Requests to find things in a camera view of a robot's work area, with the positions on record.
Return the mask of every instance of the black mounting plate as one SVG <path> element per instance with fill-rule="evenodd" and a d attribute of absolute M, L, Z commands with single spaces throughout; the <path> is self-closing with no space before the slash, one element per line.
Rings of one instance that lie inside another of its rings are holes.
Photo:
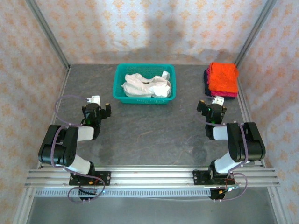
<path fill-rule="evenodd" d="M 110 180 L 111 180 L 111 172 L 110 171 L 95 171 L 95 175 L 99 178 L 101 178 L 104 182 L 106 186 L 110 185 Z M 103 186 L 103 183 L 101 181 L 96 181 L 96 179 L 92 179 L 92 184 L 90 184 L 91 179 L 89 178 L 85 178 L 85 177 L 81 177 L 81 176 L 73 176 L 71 175 L 70 181 L 69 181 L 69 185 L 70 186 Z"/>
<path fill-rule="evenodd" d="M 218 175 L 211 179 L 209 171 L 194 170 L 193 181 L 194 185 L 234 185 L 235 180 L 233 178 L 228 179 L 227 175 Z"/>

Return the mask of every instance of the crumpled white fabric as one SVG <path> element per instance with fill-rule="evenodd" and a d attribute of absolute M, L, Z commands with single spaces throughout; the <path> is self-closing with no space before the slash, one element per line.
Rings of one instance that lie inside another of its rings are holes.
<path fill-rule="evenodd" d="M 146 79 L 139 73 L 126 75 L 126 82 L 122 87 L 128 97 L 167 98 L 171 94 L 169 77 L 167 71 L 164 71 L 162 76 L 155 76 L 152 79 Z"/>

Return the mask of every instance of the orange towel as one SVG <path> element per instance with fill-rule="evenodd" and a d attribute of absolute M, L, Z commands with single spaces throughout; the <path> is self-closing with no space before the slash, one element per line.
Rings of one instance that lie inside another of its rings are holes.
<path fill-rule="evenodd" d="M 209 89 L 211 91 L 238 92 L 239 71 L 235 64 L 212 62 L 210 64 Z"/>

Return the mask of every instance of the enclosure wall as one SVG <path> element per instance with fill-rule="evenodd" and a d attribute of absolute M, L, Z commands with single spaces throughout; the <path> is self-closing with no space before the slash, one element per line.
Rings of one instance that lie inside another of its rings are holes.
<path fill-rule="evenodd" d="M 299 220 L 299 2 L 278 1 L 240 67 L 243 93 Z"/>
<path fill-rule="evenodd" d="M 0 3 L 0 223 L 12 223 L 65 70 L 24 0 Z"/>
<path fill-rule="evenodd" d="M 69 63 L 235 62 L 266 0 L 37 0 Z"/>

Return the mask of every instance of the pink cloth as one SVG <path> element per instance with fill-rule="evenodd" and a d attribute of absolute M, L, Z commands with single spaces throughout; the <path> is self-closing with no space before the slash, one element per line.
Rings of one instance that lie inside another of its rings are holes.
<path fill-rule="evenodd" d="M 207 83 L 209 84 L 209 76 L 210 76 L 210 66 L 206 70 L 207 72 Z M 219 97 L 238 97 L 238 93 L 233 92 L 220 92 L 220 91 L 211 91 L 211 96 L 219 96 Z"/>

